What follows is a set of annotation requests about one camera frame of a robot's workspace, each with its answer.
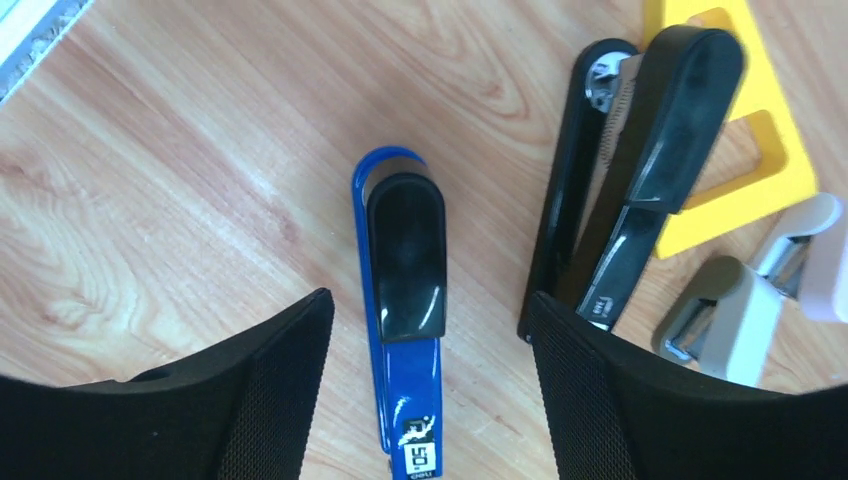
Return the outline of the grey white stapler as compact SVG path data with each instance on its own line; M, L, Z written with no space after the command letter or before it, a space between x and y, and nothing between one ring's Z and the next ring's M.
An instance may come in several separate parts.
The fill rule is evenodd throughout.
M739 259L707 260L657 326L653 351L706 375L755 387L761 377L784 296Z

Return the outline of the pink stapler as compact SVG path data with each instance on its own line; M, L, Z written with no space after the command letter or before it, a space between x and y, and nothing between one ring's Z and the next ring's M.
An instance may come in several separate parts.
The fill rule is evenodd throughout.
M847 322L847 206L819 193L783 211L750 260L779 293L818 322Z

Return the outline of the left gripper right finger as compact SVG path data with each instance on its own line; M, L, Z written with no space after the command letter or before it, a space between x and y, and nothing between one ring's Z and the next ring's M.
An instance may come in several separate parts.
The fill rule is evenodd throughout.
M847 389L719 380L605 332L549 295L527 306L563 479L843 479Z

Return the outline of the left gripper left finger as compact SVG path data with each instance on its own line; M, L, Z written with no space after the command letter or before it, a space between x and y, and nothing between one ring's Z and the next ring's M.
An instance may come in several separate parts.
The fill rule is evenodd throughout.
M320 288L180 360L115 380L1 380L5 479L296 479L334 317Z

